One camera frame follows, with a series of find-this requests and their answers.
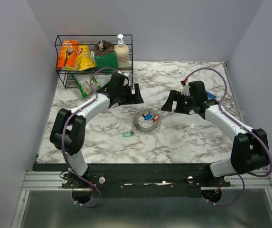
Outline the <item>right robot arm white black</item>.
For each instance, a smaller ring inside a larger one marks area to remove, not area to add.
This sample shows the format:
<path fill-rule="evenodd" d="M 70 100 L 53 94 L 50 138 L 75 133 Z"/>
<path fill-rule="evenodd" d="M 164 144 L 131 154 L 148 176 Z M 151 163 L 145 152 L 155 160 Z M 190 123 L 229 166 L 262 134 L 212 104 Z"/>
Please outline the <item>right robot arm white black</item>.
<path fill-rule="evenodd" d="M 263 129 L 252 129 L 229 114 L 215 99 L 209 99 L 202 81 L 185 85 L 183 91 L 171 90 L 162 111 L 198 114 L 214 124 L 233 143 L 228 159 L 209 165 L 202 174 L 203 183 L 215 185 L 220 177 L 250 173 L 270 166 L 267 134 Z"/>

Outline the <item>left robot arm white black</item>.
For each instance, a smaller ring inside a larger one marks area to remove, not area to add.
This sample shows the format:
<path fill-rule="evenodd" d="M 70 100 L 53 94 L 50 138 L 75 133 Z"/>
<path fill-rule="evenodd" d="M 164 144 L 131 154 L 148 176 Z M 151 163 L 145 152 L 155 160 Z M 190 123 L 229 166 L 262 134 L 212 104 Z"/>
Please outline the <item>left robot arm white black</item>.
<path fill-rule="evenodd" d="M 93 89 L 93 97 L 71 110 L 60 109 L 49 137 L 50 142 L 62 151 L 68 170 L 73 173 L 73 183 L 83 188 L 89 183 L 88 165 L 82 155 L 85 127 L 99 113 L 113 105 L 136 105 L 144 103 L 138 83 L 126 84 L 129 78 L 114 72 L 102 88 Z"/>

